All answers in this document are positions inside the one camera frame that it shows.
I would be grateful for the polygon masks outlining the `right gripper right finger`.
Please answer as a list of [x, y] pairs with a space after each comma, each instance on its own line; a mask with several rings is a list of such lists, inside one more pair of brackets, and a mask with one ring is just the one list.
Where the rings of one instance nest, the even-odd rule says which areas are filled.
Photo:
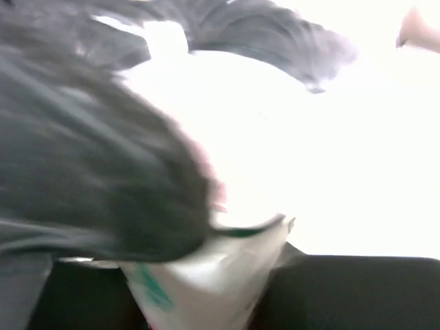
[[119, 35], [103, 67], [225, 52], [275, 66], [314, 94], [358, 57], [344, 36], [272, 1], [94, 1], [93, 17]]

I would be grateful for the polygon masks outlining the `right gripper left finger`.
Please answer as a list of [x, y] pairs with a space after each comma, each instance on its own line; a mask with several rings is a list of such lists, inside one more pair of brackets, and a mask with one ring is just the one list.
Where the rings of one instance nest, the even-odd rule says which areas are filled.
[[58, 259], [167, 262], [210, 236], [208, 180], [171, 118], [122, 85], [142, 3], [1, 2], [1, 328]]

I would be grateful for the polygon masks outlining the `red label clear bottle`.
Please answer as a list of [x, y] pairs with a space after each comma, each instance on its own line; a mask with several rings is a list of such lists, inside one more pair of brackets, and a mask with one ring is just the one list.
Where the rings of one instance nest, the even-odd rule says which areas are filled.
[[200, 250], [170, 263], [64, 262], [119, 267], [152, 329], [247, 329], [293, 224], [277, 215], [259, 228], [223, 227]]

